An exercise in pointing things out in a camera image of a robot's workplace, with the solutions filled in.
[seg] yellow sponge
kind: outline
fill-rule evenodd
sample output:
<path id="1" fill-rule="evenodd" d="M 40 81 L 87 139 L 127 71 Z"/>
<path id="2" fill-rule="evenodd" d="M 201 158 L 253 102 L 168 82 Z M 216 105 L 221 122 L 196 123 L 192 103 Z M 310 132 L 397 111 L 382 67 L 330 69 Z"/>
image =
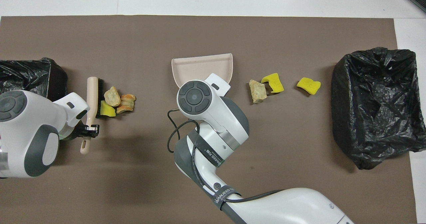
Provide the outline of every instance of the yellow sponge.
<path id="1" fill-rule="evenodd" d="M 101 115 L 104 115 L 104 116 L 115 116 L 116 115 L 115 109 L 112 106 L 108 105 L 106 103 L 106 101 L 104 101 L 104 100 L 101 101 Z"/>
<path id="2" fill-rule="evenodd" d="M 321 86 L 319 81 L 313 81 L 310 78 L 301 78 L 297 86 L 305 89 L 309 94 L 315 95 Z"/>
<path id="3" fill-rule="evenodd" d="M 269 83 L 269 86 L 272 88 L 272 93 L 280 93 L 284 91 L 283 85 L 280 82 L 280 78 L 278 77 L 278 73 L 270 74 L 264 78 L 262 78 L 261 83 Z"/>

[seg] black cable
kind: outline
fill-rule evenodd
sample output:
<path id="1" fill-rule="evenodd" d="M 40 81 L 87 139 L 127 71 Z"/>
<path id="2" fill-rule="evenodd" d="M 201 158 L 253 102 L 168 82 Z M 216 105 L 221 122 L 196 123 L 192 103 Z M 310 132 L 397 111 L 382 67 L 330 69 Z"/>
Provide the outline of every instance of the black cable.
<path id="1" fill-rule="evenodd" d="M 265 193 L 263 193 L 263 194 L 259 194 L 259 195 L 256 195 L 256 196 L 252 196 L 252 197 L 249 197 L 249 198 L 243 198 L 243 199 L 238 199 L 238 200 L 227 199 L 226 201 L 227 201 L 227 202 L 231 202 L 231 203 L 238 203 L 238 202 L 252 201 L 252 200 L 259 199 L 259 198 L 263 198 L 263 197 L 266 197 L 266 196 L 269 196 L 269 195 L 272 195 L 272 194 L 275 194 L 275 193 L 277 193 L 277 192 L 281 192 L 281 191 L 282 191 L 282 190 L 274 190 L 274 191 L 265 192 Z"/>
<path id="2" fill-rule="evenodd" d="M 196 149 L 197 148 L 195 147 L 195 145 L 193 145 L 193 147 L 192 147 L 192 169 L 194 170 L 195 177 L 197 177 L 197 180 L 201 184 L 201 186 L 209 187 L 208 185 L 204 184 L 203 180 L 200 177 L 200 173 L 198 172 L 197 166 L 195 165 L 195 150 Z"/>
<path id="3" fill-rule="evenodd" d="M 173 122 L 173 119 L 170 117 L 170 113 L 171 113 L 171 112 L 176 112 L 176 111 L 179 111 L 179 109 L 172 109 L 172 110 L 169 110 L 169 111 L 167 112 L 167 117 L 169 118 L 170 122 L 172 122 L 173 126 L 175 126 L 175 128 L 178 128 L 178 127 L 176 126 L 176 123 L 175 123 L 175 122 Z M 181 134 L 180 134 L 180 133 L 179 133 L 179 131 L 178 131 L 178 140 L 180 140 L 180 139 L 181 139 Z"/>
<path id="4" fill-rule="evenodd" d="M 181 124 L 179 127 L 177 127 L 177 126 L 176 126 L 176 123 L 175 123 L 175 122 L 173 121 L 173 119 L 170 117 L 170 113 L 171 113 L 171 112 L 176 112 L 176 111 L 179 111 L 179 109 L 172 109 L 172 110 L 169 110 L 169 111 L 167 112 L 167 117 L 169 118 L 170 122 L 172 122 L 173 126 L 175 126 L 175 131 L 173 131 L 173 133 L 172 133 L 172 134 L 170 135 L 170 137 L 169 137 L 169 140 L 167 141 L 167 150 L 168 150 L 170 153 L 173 153 L 173 152 L 174 152 L 174 151 L 170 150 L 170 140 L 171 140 L 172 136 L 175 134 L 175 132 L 177 132 L 177 133 L 178 133 L 178 140 L 180 140 L 180 139 L 181 139 L 181 136 L 180 136 L 180 133 L 179 133 L 179 128 L 180 128 L 180 127 L 182 127 L 183 125 L 185 125 L 185 124 L 187 124 L 187 123 L 189 123 L 189 122 L 193 122 L 193 123 L 195 123 L 195 124 L 196 124 L 196 126 L 197 126 L 197 130 L 196 130 L 196 132 L 197 132 L 197 133 L 200 133 L 200 126 L 198 125 L 198 123 L 197 123 L 196 121 L 191 120 L 191 119 L 189 119 L 188 121 L 184 122 L 184 123 L 183 123 L 183 124 Z M 202 180 L 202 179 L 201 179 L 201 177 L 200 177 L 200 173 L 198 172 L 197 167 L 195 166 L 195 150 L 196 150 L 196 146 L 195 146 L 195 145 L 193 145 L 193 148 L 192 148 L 192 168 L 193 168 L 193 171 L 194 171 L 194 173 L 195 173 L 195 176 L 197 177 L 198 182 L 199 182 L 202 186 L 204 186 L 205 184 L 204 184 L 203 180 Z"/>
<path id="5" fill-rule="evenodd" d="M 182 123 L 182 124 L 180 124 L 179 125 L 179 127 L 176 127 L 176 129 L 172 132 L 172 134 L 170 135 L 170 137 L 169 137 L 169 140 L 167 140 L 167 150 L 170 152 L 170 153 L 173 153 L 174 151 L 172 151 L 172 150 L 170 150 L 170 140 L 172 139 L 172 137 L 173 137 L 173 135 L 183 126 L 183 125 L 185 125 L 185 124 L 187 124 L 187 123 L 190 123 L 190 122 L 193 122 L 193 123 L 195 123 L 195 125 L 197 126 L 197 133 L 200 133 L 200 125 L 198 124 L 198 122 L 196 122 L 195 120 L 192 120 L 192 119 L 190 119 L 190 120 L 188 120 L 188 121 L 186 121 L 186 122 L 184 122 L 184 123 Z"/>

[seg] brown paper sheet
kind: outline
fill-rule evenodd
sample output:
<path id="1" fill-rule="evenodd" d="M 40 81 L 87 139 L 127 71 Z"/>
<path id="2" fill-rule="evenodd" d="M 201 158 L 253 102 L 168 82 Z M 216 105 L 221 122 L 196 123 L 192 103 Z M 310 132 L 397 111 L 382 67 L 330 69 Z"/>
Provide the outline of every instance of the brown paper sheet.
<path id="1" fill-rule="evenodd" d="M 97 76 L 105 90 L 114 85 L 137 101 L 134 112 L 99 121 L 88 155 L 75 139 L 61 144 L 40 177 L 1 180 L 0 222 L 232 223 L 166 150 L 173 130 L 166 112 L 176 108 L 178 90 L 171 59 L 232 53 L 227 97 L 245 112 L 251 133 L 219 177 L 244 197 L 315 189 L 357 224 L 414 223 L 409 156 L 359 171 L 332 137 L 333 66 L 345 54 L 377 46 L 397 48 L 392 19 L 2 17 L 0 59 L 50 57 L 68 73 L 69 92 L 85 98 L 87 77 Z M 285 91 L 253 105 L 248 82 L 275 72 Z M 302 77 L 321 81 L 316 95 L 296 87 Z"/>

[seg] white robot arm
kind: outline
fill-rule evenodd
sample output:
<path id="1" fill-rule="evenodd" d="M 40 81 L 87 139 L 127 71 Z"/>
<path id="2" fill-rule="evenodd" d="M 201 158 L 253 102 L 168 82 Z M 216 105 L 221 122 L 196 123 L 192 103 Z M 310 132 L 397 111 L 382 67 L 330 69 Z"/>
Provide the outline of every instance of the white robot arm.
<path id="1" fill-rule="evenodd" d="M 60 139 L 96 136 L 99 126 L 80 121 L 89 109 L 76 93 L 55 102 L 23 90 L 1 94 L 0 177 L 37 177 L 52 165 Z"/>
<path id="2" fill-rule="evenodd" d="M 328 198 L 312 189 L 293 188 L 242 198 L 216 175 L 216 169 L 249 136 L 242 110 L 224 95 L 230 86 L 211 74 L 192 80 L 178 91 L 184 116 L 201 121 L 175 145 L 177 167 L 237 224 L 353 224 Z"/>

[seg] white table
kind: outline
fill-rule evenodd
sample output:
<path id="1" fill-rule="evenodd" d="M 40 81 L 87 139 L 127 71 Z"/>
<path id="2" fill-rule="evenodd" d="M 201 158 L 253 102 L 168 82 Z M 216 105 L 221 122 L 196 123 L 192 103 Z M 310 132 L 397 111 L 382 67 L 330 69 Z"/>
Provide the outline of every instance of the white table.
<path id="1" fill-rule="evenodd" d="M 117 14 L 394 18 L 398 48 L 417 54 L 426 110 L 426 13 L 409 0 L 0 0 L 0 17 Z M 417 222 L 426 223 L 426 151 L 410 160 Z"/>

